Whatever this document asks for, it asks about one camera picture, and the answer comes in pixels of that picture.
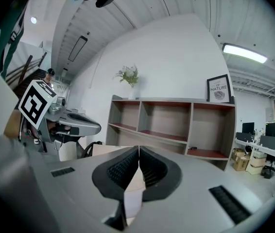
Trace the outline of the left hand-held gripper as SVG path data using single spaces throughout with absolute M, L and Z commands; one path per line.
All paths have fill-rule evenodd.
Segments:
M 22 96 L 18 110 L 23 119 L 18 140 L 27 136 L 37 139 L 41 152 L 58 152 L 64 135 L 89 136 L 101 131 L 101 126 L 85 114 L 85 110 L 66 109 L 66 100 L 42 80 L 33 80 Z M 50 134 L 47 121 L 56 122 L 56 134 Z

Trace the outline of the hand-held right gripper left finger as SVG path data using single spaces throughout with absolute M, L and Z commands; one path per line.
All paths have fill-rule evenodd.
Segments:
M 124 192 L 138 159 L 138 147 L 54 163 L 31 151 L 32 229 L 37 233 L 140 233 L 139 220 L 127 225 L 124 210 Z

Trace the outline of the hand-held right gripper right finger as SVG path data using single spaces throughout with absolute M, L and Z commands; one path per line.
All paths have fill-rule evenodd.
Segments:
M 275 199 L 266 203 L 245 185 L 213 164 L 151 147 L 179 165 L 180 185 L 164 200 L 145 202 L 130 233 L 253 233 L 272 214 Z M 235 224 L 210 189 L 223 186 L 250 214 Z

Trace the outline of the person's left forearm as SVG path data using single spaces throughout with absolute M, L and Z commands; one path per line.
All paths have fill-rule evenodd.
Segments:
M 10 115 L 6 127 L 4 129 L 4 135 L 9 138 L 18 138 L 21 128 L 23 116 L 19 110 L 14 110 Z

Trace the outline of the person's left hand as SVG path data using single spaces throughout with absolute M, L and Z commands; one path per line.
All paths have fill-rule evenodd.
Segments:
M 57 123 L 56 122 L 51 122 L 51 121 L 47 121 L 47 126 L 48 126 L 48 131 L 50 134 L 56 134 L 57 132 Z

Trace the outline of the cardboard box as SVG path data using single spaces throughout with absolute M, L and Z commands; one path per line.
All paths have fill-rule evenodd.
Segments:
M 240 148 L 234 148 L 233 149 L 233 152 L 232 152 L 232 155 L 231 155 L 231 158 L 233 160 L 235 160 L 237 157 L 243 157 L 245 156 L 245 151 L 243 149 L 240 149 Z
M 237 156 L 233 165 L 235 171 L 245 171 L 249 162 L 250 156 Z

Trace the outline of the wooden open shelf unit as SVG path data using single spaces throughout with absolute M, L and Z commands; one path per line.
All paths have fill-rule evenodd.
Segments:
M 205 160 L 225 171 L 236 133 L 236 105 L 199 99 L 113 95 L 107 145 L 145 145 Z

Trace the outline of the dark-framed ceiling panel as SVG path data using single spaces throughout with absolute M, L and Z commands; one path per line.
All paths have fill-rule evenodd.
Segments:
M 80 36 L 78 40 L 76 41 L 74 47 L 71 50 L 71 53 L 68 57 L 68 60 L 71 62 L 74 62 L 79 52 L 82 50 L 84 45 L 87 43 L 88 39 L 84 36 Z

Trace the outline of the white box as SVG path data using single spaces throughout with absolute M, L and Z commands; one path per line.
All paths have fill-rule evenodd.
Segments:
M 254 154 L 253 157 L 250 158 L 249 163 L 246 168 L 246 172 L 251 175 L 258 175 L 262 172 L 263 167 L 266 162 L 266 154 Z

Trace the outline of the wooden staircase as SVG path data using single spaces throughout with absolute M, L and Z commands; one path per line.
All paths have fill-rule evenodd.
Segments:
M 41 65 L 47 56 L 45 52 L 41 58 L 34 60 L 30 55 L 25 64 L 10 71 L 6 75 L 6 83 L 20 100 L 32 80 L 39 80 L 45 76 Z

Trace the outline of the grey desk partition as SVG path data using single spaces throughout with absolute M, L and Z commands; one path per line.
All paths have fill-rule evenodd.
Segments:
M 236 139 L 243 142 L 252 142 L 252 135 L 250 133 L 236 132 Z
M 275 150 L 275 137 L 262 135 L 260 137 L 259 144 L 263 147 Z

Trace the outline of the person's green printed shirt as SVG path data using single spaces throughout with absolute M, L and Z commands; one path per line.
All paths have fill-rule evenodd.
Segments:
M 0 75 L 7 69 L 24 33 L 24 15 L 29 0 L 13 0 L 0 18 Z

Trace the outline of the black framed picture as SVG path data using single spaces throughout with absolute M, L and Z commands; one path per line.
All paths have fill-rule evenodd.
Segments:
M 232 103 L 228 75 L 207 79 L 207 101 L 214 103 Z

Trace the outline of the long ceiling light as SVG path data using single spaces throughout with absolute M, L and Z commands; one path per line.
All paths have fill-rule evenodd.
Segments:
M 222 51 L 225 54 L 231 54 L 231 55 L 247 58 L 261 64 L 264 64 L 267 61 L 266 56 L 234 44 L 224 43 L 222 47 Z

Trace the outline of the grey wall cabinet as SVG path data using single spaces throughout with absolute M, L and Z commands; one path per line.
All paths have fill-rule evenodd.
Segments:
M 265 108 L 265 115 L 266 115 L 266 122 L 272 122 L 274 117 L 273 117 L 273 109 L 272 107 L 267 107 Z

